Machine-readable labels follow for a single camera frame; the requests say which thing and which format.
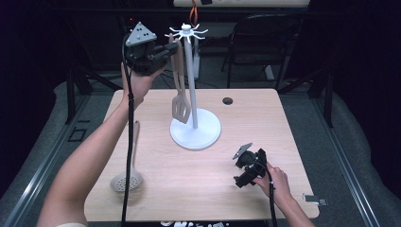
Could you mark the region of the black metal frame stand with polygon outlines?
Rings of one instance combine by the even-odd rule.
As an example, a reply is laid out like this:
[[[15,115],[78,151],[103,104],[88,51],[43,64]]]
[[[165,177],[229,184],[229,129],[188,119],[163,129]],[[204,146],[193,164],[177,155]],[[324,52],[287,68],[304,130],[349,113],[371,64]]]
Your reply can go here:
[[[333,99],[333,81],[334,77],[330,69],[319,69],[301,79],[296,79],[283,88],[278,90],[280,95],[286,94],[289,91],[299,87],[307,81],[312,81],[312,85],[307,91],[307,95],[310,98],[319,98],[324,93],[323,103],[323,119],[325,120],[329,128],[333,127],[332,123],[332,99]]]
[[[89,82],[89,79],[94,79],[106,87],[117,91],[121,86],[103,78],[101,75],[87,67],[77,66],[69,70],[66,75],[66,94],[67,94],[67,118],[65,123],[70,124],[76,115],[76,91],[85,96],[89,96],[94,88]]]

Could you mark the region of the black folding chair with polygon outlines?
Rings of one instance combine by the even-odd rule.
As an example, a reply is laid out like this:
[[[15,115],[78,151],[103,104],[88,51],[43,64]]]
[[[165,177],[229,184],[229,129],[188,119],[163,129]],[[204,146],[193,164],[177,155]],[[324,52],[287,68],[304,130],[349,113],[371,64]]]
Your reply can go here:
[[[254,14],[238,21],[230,35],[228,51],[221,71],[228,65],[227,87],[231,87],[234,66],[264,68],[278,65],[275,88],[283,77],[291,42],[299,32],[301,21],[285,14]]]

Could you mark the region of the person's left hand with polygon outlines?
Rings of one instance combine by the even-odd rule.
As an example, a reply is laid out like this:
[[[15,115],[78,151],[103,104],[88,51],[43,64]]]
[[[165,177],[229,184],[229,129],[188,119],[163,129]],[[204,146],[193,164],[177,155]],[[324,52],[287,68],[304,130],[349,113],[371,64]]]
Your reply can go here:
[[[121,73],[123,81],[123,98],[122,105],[129,104],[129,93],[133,94],[133,105],[137,108],[143,101],[144,97],[151,88],[153,81],[165,71],[165,67],[158,69],[150,76],[142,76],[125,68],[124,63],[121,63]]]

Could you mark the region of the grey metal floor piece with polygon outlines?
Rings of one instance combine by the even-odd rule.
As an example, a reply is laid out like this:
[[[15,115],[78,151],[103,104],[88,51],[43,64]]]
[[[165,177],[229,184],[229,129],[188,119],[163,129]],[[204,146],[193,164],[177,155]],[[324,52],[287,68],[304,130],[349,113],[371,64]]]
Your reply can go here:
[[[326,206],[328,204],[327,200],[320,199],[318,196],[315,196],[315,195],[303,194],[303,199],[306,202],[311,202],[311,203],[316,204],[318,206]]]

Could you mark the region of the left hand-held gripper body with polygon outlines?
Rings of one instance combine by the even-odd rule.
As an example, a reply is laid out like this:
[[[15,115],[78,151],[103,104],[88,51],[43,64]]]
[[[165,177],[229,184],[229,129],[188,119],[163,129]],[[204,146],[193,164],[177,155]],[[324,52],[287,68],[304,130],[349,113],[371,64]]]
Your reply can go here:
[[[156,39],[156,34],[141,22],[136,24],[125,39],[124,57],[135,73],[148,76],[154,72],[151,59]]]

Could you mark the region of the white utensil stand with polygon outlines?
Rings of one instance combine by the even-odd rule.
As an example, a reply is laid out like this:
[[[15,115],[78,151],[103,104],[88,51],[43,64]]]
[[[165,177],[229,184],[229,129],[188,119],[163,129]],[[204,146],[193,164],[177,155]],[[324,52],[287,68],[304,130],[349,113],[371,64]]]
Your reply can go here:
[[[182,24],[180,29],[170,28],[173,38],[181,41],[183,46],[183,65],[186,98],[191,105],[191,113],[186,124],[174,119],[170,124],[170,135],[173,141],[188,150],[202,150],[212,146],[219,138],[221,124],[218,117],[197,105],[196,85],[193,68],[194,39],[201,40],[199,26]]]

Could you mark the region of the person's right hand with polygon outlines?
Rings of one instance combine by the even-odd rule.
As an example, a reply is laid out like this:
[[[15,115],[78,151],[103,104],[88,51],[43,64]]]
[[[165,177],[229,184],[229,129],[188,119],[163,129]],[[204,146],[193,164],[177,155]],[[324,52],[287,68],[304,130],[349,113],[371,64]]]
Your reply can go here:
[[[272,198],[274,203],[281,207],[292,200],[288,184],[287,174],[279,167],[267,164],[268,171],[264,177],[257,177],[253,181],[261,187],[262,191],[270,198],[270,191],[273,190]]]

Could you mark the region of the beige perforated skimmer spoon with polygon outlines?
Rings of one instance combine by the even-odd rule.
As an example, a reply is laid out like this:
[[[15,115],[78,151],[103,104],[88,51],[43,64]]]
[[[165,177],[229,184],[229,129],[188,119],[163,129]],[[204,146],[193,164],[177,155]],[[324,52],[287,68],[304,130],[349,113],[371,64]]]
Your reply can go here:
[[[140,122],[135,121],[133,124],[133,141],[132,141],[132,153],[130,160],[130,179],[129,179],[129,190],[136,188],[143,180],[142,175],[134,168],[134,159],[136,152],[136,144],[140,131]],[[115,192],[124,192],[126,189],[126,172],[121,172],[116,175],[110,182],[110,187]]]

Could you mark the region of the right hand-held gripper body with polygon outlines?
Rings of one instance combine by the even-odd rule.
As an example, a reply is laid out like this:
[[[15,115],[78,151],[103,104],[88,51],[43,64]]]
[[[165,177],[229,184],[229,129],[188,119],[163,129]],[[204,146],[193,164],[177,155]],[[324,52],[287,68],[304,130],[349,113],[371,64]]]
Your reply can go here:
[[[235,160],[235,166],[238,168],[243,168],[243,173],[248,173],[250,175],[250,179],[264,177],[267,170],[266,154],[260,151],[249,151],[251,146],[252,143],[248,143],[239,148],[239,150],[233,156],[233,160]]]

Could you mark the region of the aluminium floor rail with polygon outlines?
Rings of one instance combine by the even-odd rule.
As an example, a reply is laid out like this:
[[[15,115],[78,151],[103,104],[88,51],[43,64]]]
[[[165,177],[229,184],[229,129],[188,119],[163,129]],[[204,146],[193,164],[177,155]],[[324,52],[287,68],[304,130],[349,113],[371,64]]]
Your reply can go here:
[[[341,174],[346,181],[347,187],[353,197],[353,200],[357,206],[357,209],[365,223],[366,227],[381,227],[380,223],[372,209],[370,202],[368,201],[366,194],[357,179],[357,175],[353,170],[348,158],[344,152],[343,146],[340,143],[338,136],[336,135],[333,128],[328,126],[324,115],[323,105],[318,99],[311,99],[311,103],[315,112],[317,113],[321,124],[329,137],[330,143],[334,148],[334,156],[340,167]]]
[[[51,177],[60,165],[59,157],[63,154],[64,144],[74,131],[76,118],[84,111],[89,100],[89,96],[78,97],[76,113],[66,124],[67,100],[57,97],[37,142],[0,200],[0,227],[23,227],[30,210],[33,210],[33,224],[36,223],[36,213],[41,207],[34,208],[35,200],[46,193]]]

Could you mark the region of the small white parts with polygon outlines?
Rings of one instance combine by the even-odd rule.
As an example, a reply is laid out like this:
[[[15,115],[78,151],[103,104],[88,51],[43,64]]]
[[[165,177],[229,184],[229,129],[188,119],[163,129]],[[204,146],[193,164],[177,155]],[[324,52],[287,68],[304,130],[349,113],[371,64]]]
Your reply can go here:
[[[235,227],[234,224],[223,221],[161,221],[162,227]]]

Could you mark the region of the beige background table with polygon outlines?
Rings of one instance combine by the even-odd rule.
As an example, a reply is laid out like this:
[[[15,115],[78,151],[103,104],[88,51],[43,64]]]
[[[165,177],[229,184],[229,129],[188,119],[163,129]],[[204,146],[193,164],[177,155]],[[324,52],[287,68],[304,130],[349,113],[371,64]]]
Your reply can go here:
[[[311,0],[173,0],[174,7],[307,8]]]

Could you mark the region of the beige slotted spatula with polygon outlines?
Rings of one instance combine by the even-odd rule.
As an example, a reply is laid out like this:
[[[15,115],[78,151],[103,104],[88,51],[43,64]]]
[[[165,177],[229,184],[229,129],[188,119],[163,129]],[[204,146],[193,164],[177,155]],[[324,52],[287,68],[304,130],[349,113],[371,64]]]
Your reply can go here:
[[[169,35],[169,42],[170,43],[176,43],[177,38],[173,38],[173,35]],[[182,122],[184,124],[187,123],[190,113],[191,113],[191,105],[189,101],[186,98],[186,92],[185,96],[182,96],[180,94],[179,90],[179,80],[178,80],[178,69],[177,69],[177,53],[174,54],[173,56],[170,57],[171,59],[171,67],[172,67],[172,73],[173,73],[173,78],[175,82],[175,87],[177,90],[177,95],[172,99],[172,117],[179,122]]]

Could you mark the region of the white table leg post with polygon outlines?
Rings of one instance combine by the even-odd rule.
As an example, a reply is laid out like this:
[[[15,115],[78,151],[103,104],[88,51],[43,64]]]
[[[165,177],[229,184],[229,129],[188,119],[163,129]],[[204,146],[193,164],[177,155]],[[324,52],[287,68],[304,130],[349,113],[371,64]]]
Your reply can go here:
[[[201,65],[201,54],[200,54],[200,42],[198,39],[194,39],[193,48],[193,68],[194,68],[194,79],[199,79],[200,77],[200,65]]]

